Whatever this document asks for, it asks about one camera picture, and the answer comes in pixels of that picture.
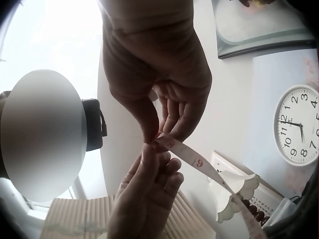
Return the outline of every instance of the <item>framed artwork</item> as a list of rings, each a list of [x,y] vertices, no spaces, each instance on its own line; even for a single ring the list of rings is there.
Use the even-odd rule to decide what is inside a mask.
[[[212,5],[220,59],[280,47],[316,46],[300,14],[283,0],[267,5],[251,0],[249,8],[236,0],[212,0]]]

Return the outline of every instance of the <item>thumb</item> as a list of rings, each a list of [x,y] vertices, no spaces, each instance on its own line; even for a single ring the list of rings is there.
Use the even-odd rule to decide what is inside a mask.
[[[117,99],[138,121],[144,143],[151,143],[159,131],[159,119],[153,102],[148,96],[134,101]]]
[[[143,198],[155,181],[159,169],[159,159],[155,149],[145,144],[138,169],[126,188],[129,198]]]

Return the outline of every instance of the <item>printed number 9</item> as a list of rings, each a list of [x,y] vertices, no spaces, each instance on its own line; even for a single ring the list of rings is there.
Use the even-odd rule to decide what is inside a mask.
[[[203,161],[201,159],[199,159],[197,161],[197,167],[201,167],[203,165]]]

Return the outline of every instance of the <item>clock hand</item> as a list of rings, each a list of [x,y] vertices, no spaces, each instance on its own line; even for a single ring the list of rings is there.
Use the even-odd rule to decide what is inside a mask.
[[[300,124],[300,133],[301,133],[301,143],[303,143],[303,131],[302,131],[302,124]]]
[[[286,122],[286,121],[278,121],[278,122],[281,122],[281,123],[287,123],[287,124],[290,124],[290,125],[295,125],[295,126],[298,126],[298,127],[300,127],[300,124],[296,124],[296,123],[291,123],[291,122]]]

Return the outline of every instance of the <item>clock numeral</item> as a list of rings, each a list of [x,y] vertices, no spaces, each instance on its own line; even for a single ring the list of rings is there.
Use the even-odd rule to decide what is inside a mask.
[[[287,131],[285,128],[281,128],[281,130]],[[280,132],[280,133],[281,133],[281,135],[286,135],[284,132]]]
[[[290,151],[290,154],[292,156],[296,156],[297,155],[297,150],[295,150],[294,148]]]
[[[302,156],[304,156],[304,157],[306,157],[307,156],[307,150],[304,150],[304,149],[302,149],[301,151],[300,151],[300,154],[302,155]]]
[[[291,144],[291,139],[286,138],[285,142],[286,142],[285,146],[289,148],[290,147],[289,144]]]
[[[316,146],[314,145],[314,143],[313,143],[312,141],[310,142],[309,148],[311,148],[311,145],[312,145],[314,148],[316,148]]]
[[[284,116],[283,114],[281,115],[280,119],[281,119],[282,121],[287,122],[287,116],[286,116],[286,118],[285,118],[285,116]]]
[[[301,99],[303,100],[304,98],[306,98],[306,99],[305,99],[305,101],[307,101],[307,100],[308,100],[308,96],[307,96],[307,94],[302,94],[302,95],[301,95]]]
[[[314,108],[316,108],[316,104],[317,104],[318,102],[317,101],[311,101],[311,104],[312,104],[312,106],[314,107]]]
[[[295,100],[296,104],[298,104],[298,97],[297,97],[297,99],[294,96],[291,97],[291,102],[293,102],[293,99]]]

